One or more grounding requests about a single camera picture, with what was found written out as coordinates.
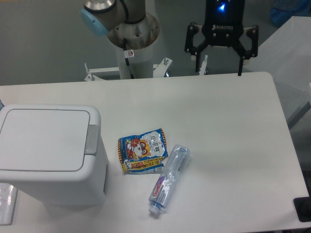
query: metal bracket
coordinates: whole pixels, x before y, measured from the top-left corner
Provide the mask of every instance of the metal bracket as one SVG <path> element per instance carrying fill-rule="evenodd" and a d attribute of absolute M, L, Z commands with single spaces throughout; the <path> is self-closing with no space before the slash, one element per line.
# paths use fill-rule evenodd
<path fill-rule="evenodd" d="M 155 64 L 153 66 L 154 69 L 154 78 L 167 77 L 167 69 L 172 64 L 172 60 L 169 58 L 164 58 L 160 64 Z M 99 69 L 86 69 L 87 76 L 85 77 L 85 81 L 105 81 L 105 79 L 101 79 L 95 74 L 100 74 L 101 76 L 116 76 L 119 75 L 120 71 L 118 67 L 111 68 L 99 68 Z"/>
<path fill-rule="evenodd" d="M 288 128 L 291 129 L 309 111 L 309 109 L 311 109 L 309 101 L 299 105 L 286 120 Z"/>

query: plastic bottle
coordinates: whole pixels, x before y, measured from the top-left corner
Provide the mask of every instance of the plastic bottle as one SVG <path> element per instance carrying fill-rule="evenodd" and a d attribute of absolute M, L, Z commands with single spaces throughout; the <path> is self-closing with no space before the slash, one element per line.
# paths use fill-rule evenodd
<path fill-rule="evenodd" d="M 162 173 L 155 184 L 149 197 L 149 211 L 158 215 L 160 209 L 165 209 L 170 197 L 175 189 L 176 183 L 184 168 L 187 166 L 190 158 L 188 148 L 181 145 L 175 145 Z"/>
<path fill-rule="evenodd" d="M 292 16 L 307 16 L 310 8 L 311 0 L 274 0 L 270 19 L 280 27 Z"/>

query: bolt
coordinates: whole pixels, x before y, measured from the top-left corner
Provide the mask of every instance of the bolt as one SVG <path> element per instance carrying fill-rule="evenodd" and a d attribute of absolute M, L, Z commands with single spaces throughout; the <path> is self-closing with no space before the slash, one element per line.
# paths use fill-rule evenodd
<path fill-rule="evenodd" d="M 88 69 L 88 67 L 87 67 L 87 64 L 86 64 L 86 63 L 84 63 L 84 66 L 86 67 L 86 72 L 87 72 L 87 73 L 89 73 L 89 69 Z"/>
<path fill-rule="evenodd" d="M 95 80 L 95 78 L 94 78 L 94 76 L 93 76 L 93 74 L 92 74 L 92 73 L 90 73 L 90 76 L 91 76 L 91 80 L 92 80 L 92 81 L 94 81 L 94 80 Z"/>

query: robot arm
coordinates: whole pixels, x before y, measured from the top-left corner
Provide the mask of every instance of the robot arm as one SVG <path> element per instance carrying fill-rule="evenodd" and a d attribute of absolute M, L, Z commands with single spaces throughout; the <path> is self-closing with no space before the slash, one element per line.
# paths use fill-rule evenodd
<path fill-rule="evenodd" d="M 121 23 L 141 22 L 145 8 L 145 0 L 85 0 L 80 15 L 94 34 L 103 36 Z"/>

